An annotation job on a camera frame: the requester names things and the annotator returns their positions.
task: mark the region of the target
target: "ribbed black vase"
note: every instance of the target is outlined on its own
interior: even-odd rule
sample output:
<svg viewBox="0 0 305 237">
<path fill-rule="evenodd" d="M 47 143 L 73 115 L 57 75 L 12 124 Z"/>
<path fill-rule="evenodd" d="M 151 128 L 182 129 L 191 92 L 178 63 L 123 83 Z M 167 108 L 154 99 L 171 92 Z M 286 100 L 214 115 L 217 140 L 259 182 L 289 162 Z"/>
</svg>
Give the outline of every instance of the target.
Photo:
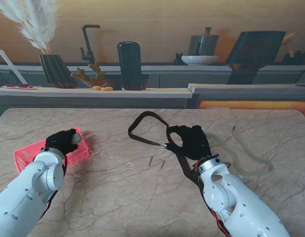
<svg viewBox="0 0 305 237">
<path fill-rule="evenodd" d="M 70 77 L 70 71 L 65 66 L 60 55 L 40 55 L 44 75 L 47 82 L 56 88 L 75 88 L 74 78 Z"/>
</svg>

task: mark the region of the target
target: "dried pampas grass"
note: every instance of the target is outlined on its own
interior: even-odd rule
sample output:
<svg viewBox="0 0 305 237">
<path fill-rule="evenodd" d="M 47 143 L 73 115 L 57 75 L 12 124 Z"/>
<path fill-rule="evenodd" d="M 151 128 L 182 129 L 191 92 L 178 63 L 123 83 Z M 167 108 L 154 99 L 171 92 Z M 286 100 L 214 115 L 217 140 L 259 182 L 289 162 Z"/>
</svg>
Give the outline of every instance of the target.
<svg viewBox="0 0 305 237">
<path fill-rule="evenodd" d="M 0 0 L 0 12 L 17 22 L 21 34 L 43 54 L 51 54 L 58 8 L 57 0 Z"/>
</svg>

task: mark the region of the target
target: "black vase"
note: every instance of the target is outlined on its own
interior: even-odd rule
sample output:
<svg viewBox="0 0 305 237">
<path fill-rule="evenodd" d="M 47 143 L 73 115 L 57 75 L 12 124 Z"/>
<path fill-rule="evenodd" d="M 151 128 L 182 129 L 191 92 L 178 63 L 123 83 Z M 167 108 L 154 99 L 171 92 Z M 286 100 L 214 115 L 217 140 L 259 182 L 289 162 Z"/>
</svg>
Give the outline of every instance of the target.
<svg viewBox="0 0 305 237">
<path fill-rule="evenodd" d="M 140 46 L 136 42 L 117 45 L 123 84 L 126 90 L 142 90 Z"/>
<path fill-rule="evenodd" d="M 56 88 L 75 88 L 74 78 L 70 77 L 70 71 L 65 66 L 60 55 L 40 55 L 44 75 L 47 82 Z"/>
</svg>

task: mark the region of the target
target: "white bowl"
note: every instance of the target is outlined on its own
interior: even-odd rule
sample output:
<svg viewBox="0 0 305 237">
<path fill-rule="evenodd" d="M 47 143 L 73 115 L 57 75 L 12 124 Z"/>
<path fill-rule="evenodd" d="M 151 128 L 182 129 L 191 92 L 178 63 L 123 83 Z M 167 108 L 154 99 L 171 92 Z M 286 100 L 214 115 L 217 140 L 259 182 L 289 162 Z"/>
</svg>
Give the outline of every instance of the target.
<svg viewBox="0 0 305 237">
<path fill-rule="evenodd" d="M 187 65 L 208 65 L 217 61 L 219 56 L 182 56 Z"/>
</svg>

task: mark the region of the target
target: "robotic arm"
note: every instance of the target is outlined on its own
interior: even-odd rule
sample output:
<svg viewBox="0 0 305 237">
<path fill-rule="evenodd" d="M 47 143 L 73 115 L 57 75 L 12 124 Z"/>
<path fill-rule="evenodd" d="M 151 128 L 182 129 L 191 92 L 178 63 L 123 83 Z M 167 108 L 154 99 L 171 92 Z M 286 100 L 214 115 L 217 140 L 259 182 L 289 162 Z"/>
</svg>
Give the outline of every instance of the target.
<svg viewBox="0 0 305 237">
<path fill-rule="evenodd" d="M 227 237 L 290 237 L 277 215 L 238 177 L 229 173 L 218 155 L 212 155 L 200 126 L 173 126 L 169 132 L 177 133 L 183 145 L 166 143 L 165 148 L 197 160 L 195 175 L 204 184 L 203 189 L 199 184 L 201 194 Z"/>
<path fill-rule="evenodd" d="M 72 143 L 81 139 L 75 129 L 50 136 L 46 148 L 1 192 L 0 237 L 26 237 L 36 226 L 63 187 L 64 154 L 75 150 L 78 145 Z"/>
<path fill-rule="evenodd" d="M 218 155 L 197 166 L 207 206 L 217 212 L 233 237 L 290 237 L 277 215 L 242 181 L 229 173 Z M 216 181 L 213 176 L 222 178 Z"/>
</svg>

